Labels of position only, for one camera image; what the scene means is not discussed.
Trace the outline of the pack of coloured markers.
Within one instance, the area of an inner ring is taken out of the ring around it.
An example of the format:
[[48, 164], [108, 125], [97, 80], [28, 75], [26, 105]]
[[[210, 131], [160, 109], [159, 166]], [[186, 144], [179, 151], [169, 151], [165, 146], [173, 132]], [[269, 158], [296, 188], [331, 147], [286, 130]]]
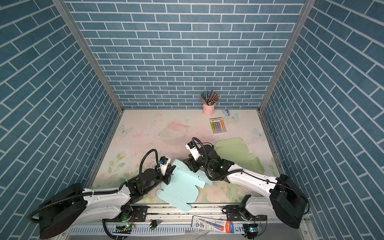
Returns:
[[211, 124], [213, 134], [223, 134], [227, 132], [224, 124], [224, 119], [222, 117], [211, 118], [210, 124]]

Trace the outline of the light blue paper box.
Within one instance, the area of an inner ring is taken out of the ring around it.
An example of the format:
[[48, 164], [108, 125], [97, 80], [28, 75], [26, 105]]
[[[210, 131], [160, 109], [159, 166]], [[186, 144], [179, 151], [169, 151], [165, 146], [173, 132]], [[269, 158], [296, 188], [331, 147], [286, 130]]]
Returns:
[[193, 173], [179, 160], [174, 160], [172, 165], [176, 168], [171, 175], [171, 181], [168, 185], [161, 183], [157, 196], [180, 211], [188, 212], [192, 209], [190, 204], [198, 198], [198, 188], [203, 189], [205, 185], [211, 186], [213, 181], [209, 180], [201, 170]]

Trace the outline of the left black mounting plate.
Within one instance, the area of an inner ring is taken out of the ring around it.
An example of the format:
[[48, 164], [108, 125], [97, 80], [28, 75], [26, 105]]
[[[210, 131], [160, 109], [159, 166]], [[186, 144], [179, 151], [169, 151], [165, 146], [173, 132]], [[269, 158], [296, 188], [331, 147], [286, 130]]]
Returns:
[[122, 207], [121, 212], [113, 219], [105, 219], [106, 222], [135, 223], [145, 222], [148, 206]]

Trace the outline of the left green circuit board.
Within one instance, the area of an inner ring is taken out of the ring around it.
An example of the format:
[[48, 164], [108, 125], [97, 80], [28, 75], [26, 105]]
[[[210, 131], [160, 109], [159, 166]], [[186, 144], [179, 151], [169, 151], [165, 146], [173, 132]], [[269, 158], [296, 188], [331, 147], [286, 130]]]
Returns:
[[113, 234], [130, 234], [132, 230], [132, 225], [116, 225], [115, 229], [113, 230]]

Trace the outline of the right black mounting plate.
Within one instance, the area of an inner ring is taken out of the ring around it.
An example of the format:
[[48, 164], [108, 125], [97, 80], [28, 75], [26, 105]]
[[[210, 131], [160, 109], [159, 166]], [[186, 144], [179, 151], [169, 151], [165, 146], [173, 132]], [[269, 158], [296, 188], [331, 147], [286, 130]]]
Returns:
[[222, 212], [227, 216], [228, 221], [266, 221], [266, 215], [252, 215], [246, 210], [245, 204], [226, 205], [222, 208]]

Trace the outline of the black mounting plate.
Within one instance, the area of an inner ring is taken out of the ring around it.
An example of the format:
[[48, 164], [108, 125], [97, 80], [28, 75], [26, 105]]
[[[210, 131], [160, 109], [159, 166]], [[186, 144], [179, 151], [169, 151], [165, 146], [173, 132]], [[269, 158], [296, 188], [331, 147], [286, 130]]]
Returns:
[[266, 215], [252, 215], [246, 210], [245, 204], [226, 205], [222, 208], [222, 212], [227, 216], [228, 221], [266, 221]]
[[148, 206], [122, 207], [121, 212], [113, 219], [105, 219], [106, 222], [135, 223], [145, 222]]

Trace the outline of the pink pencil cup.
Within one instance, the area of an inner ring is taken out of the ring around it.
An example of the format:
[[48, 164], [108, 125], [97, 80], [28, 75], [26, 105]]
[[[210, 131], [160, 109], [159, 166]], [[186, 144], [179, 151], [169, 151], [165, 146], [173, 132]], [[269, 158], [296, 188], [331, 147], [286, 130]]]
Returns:
[[215, 106], [216, 104], [213, 104], [213, 105], [203, 104], [203, 114], [207, 117], [212, 116], [215, 112]]

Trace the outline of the right green lit device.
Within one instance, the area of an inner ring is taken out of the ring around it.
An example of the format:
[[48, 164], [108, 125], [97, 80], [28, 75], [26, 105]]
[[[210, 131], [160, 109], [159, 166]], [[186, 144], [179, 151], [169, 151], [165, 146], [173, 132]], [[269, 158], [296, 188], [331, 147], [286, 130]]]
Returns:
[[258, 224], [243, 224], [244, 233], [242, 234], [248, 240], [253, 240], [259, 234]]

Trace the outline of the small black knob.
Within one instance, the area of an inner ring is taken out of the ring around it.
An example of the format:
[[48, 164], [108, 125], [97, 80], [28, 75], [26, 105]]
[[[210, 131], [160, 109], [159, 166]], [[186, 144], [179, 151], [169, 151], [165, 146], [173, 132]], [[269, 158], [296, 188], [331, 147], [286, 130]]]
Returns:
[[150, 223], [150, 229], [151, 231], [153, 231], [154, 229], [156, 229], [158, 226], [158, 221], [157, 220], [151, 220], [151, 223]]

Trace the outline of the coloured pencils bundle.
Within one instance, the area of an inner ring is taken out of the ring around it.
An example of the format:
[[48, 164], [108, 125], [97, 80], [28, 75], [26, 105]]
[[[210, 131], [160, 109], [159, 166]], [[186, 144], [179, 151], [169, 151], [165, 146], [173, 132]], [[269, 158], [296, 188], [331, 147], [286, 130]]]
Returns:
[[220, 100], [220, 96], [215, 91], [203, 91], [201, 93], [201, 100], [204, 105], [213, 106]]

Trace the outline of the light green flat paper box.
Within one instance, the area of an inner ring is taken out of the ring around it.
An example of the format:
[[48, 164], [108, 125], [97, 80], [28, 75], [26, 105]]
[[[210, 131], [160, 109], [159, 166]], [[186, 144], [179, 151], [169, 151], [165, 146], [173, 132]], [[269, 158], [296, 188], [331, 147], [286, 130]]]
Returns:
[[251, 153], [242, 138], [221, 140], [215, 143], [217, 154], [240, 167], [258, 174], [264, 174], [265, 169], [258, 157]]

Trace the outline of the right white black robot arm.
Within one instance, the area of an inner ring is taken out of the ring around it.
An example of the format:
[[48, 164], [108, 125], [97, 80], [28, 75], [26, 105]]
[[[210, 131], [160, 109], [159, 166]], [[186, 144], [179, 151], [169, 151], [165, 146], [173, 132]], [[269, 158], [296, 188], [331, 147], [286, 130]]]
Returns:
[[257, 207], [256, 198], [244, 197], [241, 203], [244, 217], [267, 216], [274, 211], [282, 223], [294, 229], [300, 227], [310, 205], [308, 198], [289, 176], [281, 174], [279, 177], [269, 177], [246, 170], [232, 161], [222, 159], [210, 145], [198, 147], [194, 142], [189, 142], [186, 149], [190, 154], [183, 163], [192, 172], [202, 170], [210, 181], [240, 185], [269, 199], [266, 206]]

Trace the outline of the white red blue package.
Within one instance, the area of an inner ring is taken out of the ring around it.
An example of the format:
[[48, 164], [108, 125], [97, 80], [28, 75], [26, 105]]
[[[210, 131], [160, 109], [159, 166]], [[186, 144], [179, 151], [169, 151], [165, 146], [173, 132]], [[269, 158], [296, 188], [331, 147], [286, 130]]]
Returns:
[[226, 220], [216, 220], [205, 217], [193, 216], [192, 227], [202, 231], [234, 234], [234, 224]]

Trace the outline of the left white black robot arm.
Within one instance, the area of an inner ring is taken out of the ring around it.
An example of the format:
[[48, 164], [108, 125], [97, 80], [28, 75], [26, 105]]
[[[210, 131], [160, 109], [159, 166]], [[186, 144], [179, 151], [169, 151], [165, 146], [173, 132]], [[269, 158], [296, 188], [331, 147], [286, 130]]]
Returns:
[[85, 189], [73, 184], [39, 205], [28, 215], [28, 222], [38, 224], [40, 238], [50, 239], [73, 225], [95, 220], [130, 220], [131, 205], [142, 200], [162, 182], [170, 182], [176, 167], [146, 169], [119, 187], [104, 190]]

